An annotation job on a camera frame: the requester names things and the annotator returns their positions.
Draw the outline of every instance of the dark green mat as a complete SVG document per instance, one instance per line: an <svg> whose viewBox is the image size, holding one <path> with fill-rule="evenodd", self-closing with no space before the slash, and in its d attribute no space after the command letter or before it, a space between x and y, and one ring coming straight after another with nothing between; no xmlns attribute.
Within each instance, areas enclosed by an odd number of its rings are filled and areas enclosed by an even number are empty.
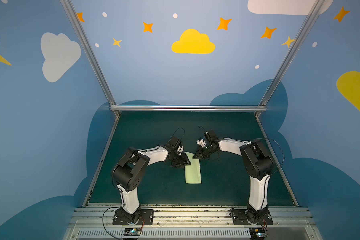
<svg viewBox="0 0 360 240"><path fill-rule="evenodd" d="M197 126L214 129L219 137L252 140L263 137L253 113L214 112L122 112L90 202L120 203L120 194L111 184L110 173L127 147L147 149L165 144L178 127L185 129L185 151L195 153L196 140L203 136ZM179 129L175 136L181 137ZM250 178L241 156L222 152L217 160L200 160L201 184L186 184L184 169L167 161L147 167L138 187L141 204L246 205ZM293 206L279 173L268 186L270 206Z"/></svg>

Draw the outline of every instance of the white cloud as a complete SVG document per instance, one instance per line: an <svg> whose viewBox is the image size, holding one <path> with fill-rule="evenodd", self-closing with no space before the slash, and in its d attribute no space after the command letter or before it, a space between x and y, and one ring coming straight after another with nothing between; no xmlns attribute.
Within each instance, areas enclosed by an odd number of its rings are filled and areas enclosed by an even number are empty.
<svg viewBox="0 0 360 240"><path fill-rule="evenodd" d="M316 0L248 0L248 10L256 14L308 15ZM320 14L333 0L325 0Z"/></svg>
<svg viewBox="0 0 360 240"><path fill-rule="evenodd" d="M79 44L63 33L44 33L41 37L41 52L45 58L43 74L51 83L59 80L81 56Z"/></svg>

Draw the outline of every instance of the work surface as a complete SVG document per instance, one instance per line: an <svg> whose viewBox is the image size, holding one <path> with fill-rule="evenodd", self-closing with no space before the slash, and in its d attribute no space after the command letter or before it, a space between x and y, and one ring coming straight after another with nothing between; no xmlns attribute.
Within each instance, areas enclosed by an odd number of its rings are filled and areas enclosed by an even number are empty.
<svg viewBox="0 0 360 240"><path fill-rule="evenodd" d="M264 137L253 113L215 112L122 112L90 202L121 203L112 186L111 172L124 151L133 146L148 149L165 144L182 127L184 150L195 153L196 140L203 136L198 128L214 129L219 137L252 140ZM175 136L181 137L179 129ZM186 184L184 169L158 162L147 167L138 187L141 204L246 205L250 196L250 177L241 156L222 152L216 160L200 160L201 184ZM292 198L279 172L268 186L270 206L293 206Z"/></svg>

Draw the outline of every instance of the yellow cloud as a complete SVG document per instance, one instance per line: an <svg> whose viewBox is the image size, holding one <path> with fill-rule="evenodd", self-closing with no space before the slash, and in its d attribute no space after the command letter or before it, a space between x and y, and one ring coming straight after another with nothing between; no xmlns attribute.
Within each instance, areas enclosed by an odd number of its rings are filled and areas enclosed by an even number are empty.
<svg viewBox="0 0 360 240"><path fill-rule="evenodd" d="M195 29L188 29L180 36L180 41L172 44L175 53L207 54L215 50L215 45L209 41L208 35Z"/></svg>
<svg viewBox="0 0 360 240"><path fill-rule="evenodd" d="M339 92L360 111L360 72L347 72L337 80Z"/></svg>

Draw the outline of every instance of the cloud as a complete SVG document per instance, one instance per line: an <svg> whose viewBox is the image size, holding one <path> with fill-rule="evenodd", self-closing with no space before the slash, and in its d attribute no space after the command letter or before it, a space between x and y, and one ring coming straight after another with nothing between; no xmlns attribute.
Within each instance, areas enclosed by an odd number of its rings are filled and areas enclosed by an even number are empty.
<svg viewBox="0 0 360 240"><path fill-rule="evenodd" d="M180 36L180 41L172 44L172 51L175 53L207 54L214 50L215 45L209 41L208 35L195 29L185 30Z"/></svg>
<svg viewBox="0 0 360 240"><path fill-rule="evenodd" d="M81 56L81 48L65 34L44 33L41 37L41 51L45 58L43 74L48 82L54 83L72 67Z"/></svg>
<svg viewBox="0 0 360 240"><path fill-rule="evenodd" d="M339 92L360 111L360 72L351 71L341 75L336 86Z"/></svg>
<svg viewBox="0 0 360 240"><path fill-rule="evenodd" d="M316 0L248 0L248 10L256 14L308 15ZM333 0L325 0L320 14L325 12Z"/></svg>

